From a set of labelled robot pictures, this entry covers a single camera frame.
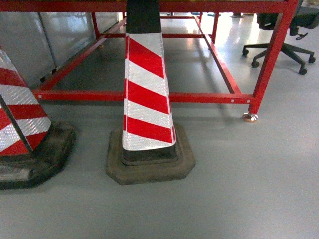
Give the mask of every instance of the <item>table top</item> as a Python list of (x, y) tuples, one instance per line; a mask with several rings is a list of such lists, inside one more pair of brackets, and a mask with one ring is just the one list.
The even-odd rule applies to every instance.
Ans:
[[(161, 12), (285, 13), (298, 0), (159, 0)], [(1, 0), (0, 11), (125, 12), (126, 0)]]

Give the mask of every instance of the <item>red metal frame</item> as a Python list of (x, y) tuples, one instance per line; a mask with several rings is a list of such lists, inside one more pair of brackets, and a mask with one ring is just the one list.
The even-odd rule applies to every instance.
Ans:
[[(214, 12), (215, 20), (213, 33), (204, 34), (201, 30), (201, 16), (165, 16), (169, 19), (194, 19), (198, 25), (201, 34), (163, 34), (165, 38), (203, 38), (214, 57), (217, 66), (223, 76), (223, 79), (230, 93), (171, 93), (172, 102), (193, 102), (193, 103), (228, 103), (228, 104), (249, 104), (249, 112), (256, 114), (264, 96), (276, 59), (281, 46), (285, 40), (286, 32), (295, 12), (298, 0), (274, 0), (274, 1), (167, 1), (159, 2), (161, 12)], [(109, 31), (101, 34), (98, 31), (95, 12), (125, 12), (126, 2), (105, 1), (105, 0), (69, 0), (69, 1), (0, 1), (0, 11), (37, 11), (37, 12), (92, 12), (94, 30), (97, 36), (97, 42), (79, 54), (72, 62), (56, 72), (50, 79), (33, 90), (34, 94), (43, 100), (70, 100), (70, 101), (122, 101), (122, 91), (66, 91), (52, 90), (55, 84), (63, 79), (77, 65), (79, 65), (93, 50), (102, 44), (106, 38), (125, 37), (125, 34), (116, 34), (115, 32), (125, 24), (125, 19), (116, 24)], [(277, 24), (274, 29), (269, 51), (266, 54), (262, 65), (255, 90), (253, 94), (241, 93), (236, 81), (229, 72), (226, 64), (221, 59), (214, 43), (216, 40), (218, 18), (220, 12), (265, 12), (279, 13)]]

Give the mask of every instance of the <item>black rubber cone base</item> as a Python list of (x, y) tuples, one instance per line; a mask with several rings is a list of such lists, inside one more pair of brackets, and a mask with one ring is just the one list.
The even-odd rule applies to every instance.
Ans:
[(32, 188), (59, 173), (75, 140), (67, 123), (52, 123), (34, 154), (0, 157), (0, 189)]
[(185, 178), (195, 167), (184, 128), (174, 124), (176, 130), (176, 157), (171, 162), (127, 166), (123, 163), (123, 130), (112, 131), (106, 161), (106, 174), (121, 185), (162, 182)]

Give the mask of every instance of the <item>epoxy floor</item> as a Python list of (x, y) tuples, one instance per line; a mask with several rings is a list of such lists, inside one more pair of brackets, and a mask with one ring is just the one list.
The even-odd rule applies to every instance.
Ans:
[[(220, 17), (216, 46), (243, 92), (251, 93), (260, 50), (268, 42), (255, 16)], [(211, 32), (213, 18), (203, 29)], [(163, 20), (163, 32), (196, 32), (190, 20)], [(286, 42), (319, 52), (319, 28)], [(123, 88), (124, 41), (108, 40), (58, 87)], [(227, 92), (207, 46), (199, 39), (164, 40), (171, 91)], [(318, 62), (297, 72), (280, 54), (259, 110), (245, 123), (246, 105), (173, 104), (196, 167), (184, 180), (120, 186), (105, 172), (111, 130), (121, 127), (122, 103), (42, 102), (52, 120), (75, 126), (77, 140), (65, 170), (28, 190), (0, 192), (1, 239), (318, 239)]]

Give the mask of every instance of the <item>black office chair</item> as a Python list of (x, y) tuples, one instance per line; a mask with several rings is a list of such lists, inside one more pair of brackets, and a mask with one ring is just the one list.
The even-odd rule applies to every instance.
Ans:
[[(298, 34), (298, 27), (304, 27), (308, 29), (314, 29), (319, 24), (319, 9), (310, 8), (310, 7), (302, 7), (303, 0), (299, 0), (295, 15), (290, 23), (290, 36), (296, 36), (296, 40), (301, 40), (308, 33), (302, 35)], [(277, 13), (261, 13), (257, 14), (257, 23), (259, 24), (259, 28), (263, 30), (273, 30), (276, 24), (278, 14)], [(269, 43), (266, 44), (254, 44), (254, 45), (245, 45), (243, 49), (243, 55), (247, 55), (249, 51), (247, 48), (268, 48)], [(300, 64), (299, 74), (304, 75), (307, 73), (307, 69), (305, 68), (305, 61), (303, 61), (295, 52), (309, 54), (309, 63), (314, 63), (316, 58), (314, 57), (314, 53), (312, 51), (308, 51), (299, 47), (295, 47), (289, 44), (284, 43), (281, 51), (285, 53), (287, 56), (295, 60)], [(251, 63), (252, 67), (257, 68), (259, 66), (258, 58), (261, 58), (266, 55), (267, 49), (258, 55), (256, 55)]]

